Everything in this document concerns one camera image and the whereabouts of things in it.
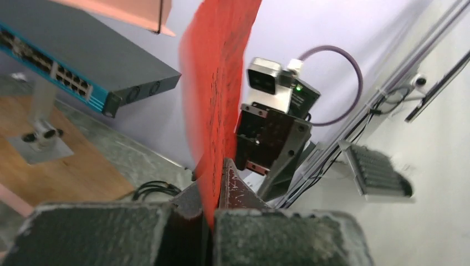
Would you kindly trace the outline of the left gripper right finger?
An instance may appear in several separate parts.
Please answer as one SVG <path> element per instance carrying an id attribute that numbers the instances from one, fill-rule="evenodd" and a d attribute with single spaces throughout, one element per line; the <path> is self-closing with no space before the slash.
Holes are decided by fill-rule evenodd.
<path id="1" fill-rule="evenodd" d="M 273 209 L 223 163 L 214 214 L 214 265 L 373 265 L 361 226 L 348 213 Z"/>

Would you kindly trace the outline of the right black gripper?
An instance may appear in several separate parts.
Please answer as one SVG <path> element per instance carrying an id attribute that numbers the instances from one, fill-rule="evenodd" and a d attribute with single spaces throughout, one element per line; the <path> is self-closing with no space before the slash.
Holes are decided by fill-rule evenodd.
<path id="1" fill-rule="evenodd" d="M 264 176 L 257 192 L 261 199 L 287 193 L 311 128 L 302 118 L 259 103 L 241 105 L 235 165 Z"/>

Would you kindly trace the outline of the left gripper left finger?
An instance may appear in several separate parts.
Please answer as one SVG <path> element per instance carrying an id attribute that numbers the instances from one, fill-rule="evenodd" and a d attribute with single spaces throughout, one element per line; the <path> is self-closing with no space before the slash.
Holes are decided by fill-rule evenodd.
<path id="1" fill-rule="evenodd" d="M 53 202 L 20 227 L 2 265 L 204 265 L 196 184 L 167 202 Z"/>

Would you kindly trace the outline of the red sheet music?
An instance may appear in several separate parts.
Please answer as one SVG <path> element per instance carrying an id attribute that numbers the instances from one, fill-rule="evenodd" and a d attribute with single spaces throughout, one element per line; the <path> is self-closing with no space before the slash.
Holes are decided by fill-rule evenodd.
<path id="1" fill-rule="evenodd" d="M 223 162 L 236 154 L 244 52 L 260 5 L 250 0 L 203 1 L 180 40 L 186 137 L 210 227 L 219 203 Z"/>

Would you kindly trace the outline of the pink music stand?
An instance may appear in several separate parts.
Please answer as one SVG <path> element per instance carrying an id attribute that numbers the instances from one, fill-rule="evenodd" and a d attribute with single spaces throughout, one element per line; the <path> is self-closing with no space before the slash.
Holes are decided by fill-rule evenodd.
<path id="1" fill-rule="evenodd" d="M 175 36 L 166 26 L 172 1 L 62 0 L 58 3 L 145 28 L 155 34 Z"/>

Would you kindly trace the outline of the wooden board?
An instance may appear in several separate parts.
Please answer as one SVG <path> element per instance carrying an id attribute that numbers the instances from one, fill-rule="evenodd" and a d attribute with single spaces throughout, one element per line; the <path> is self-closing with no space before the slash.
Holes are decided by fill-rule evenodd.
<path id="1" fill-rule="evenodd" d="M 29 165 L 8 137 L 31 130 L 30 96 L 1 97 L 1 184 L 31 206 L 50 201 L 112 201 L 133 191 L 131 183 L 54 108 L 52 124 L 63 129 L 72 156 Z"/>

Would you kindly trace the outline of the grey keyboard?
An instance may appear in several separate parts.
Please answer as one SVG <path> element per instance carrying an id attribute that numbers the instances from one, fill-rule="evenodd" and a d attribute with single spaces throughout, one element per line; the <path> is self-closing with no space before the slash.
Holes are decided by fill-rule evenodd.
<path id="1" fill-rule="evenodd" d="M 373 203 L 414 203 L 413 187 L 395 171 L 388 156 L 345 140 L 339 141 L 359 194 Z"/>

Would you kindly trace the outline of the dark teal amplifier box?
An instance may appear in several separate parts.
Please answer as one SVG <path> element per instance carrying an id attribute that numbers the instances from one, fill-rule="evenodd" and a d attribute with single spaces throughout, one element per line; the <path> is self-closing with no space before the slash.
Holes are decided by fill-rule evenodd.
<path id="1" fill-rule="evenodd" d="M 107 117 L 181 76 L 90 14 L 51 1 L 2 1 L 1 51 Z"/>

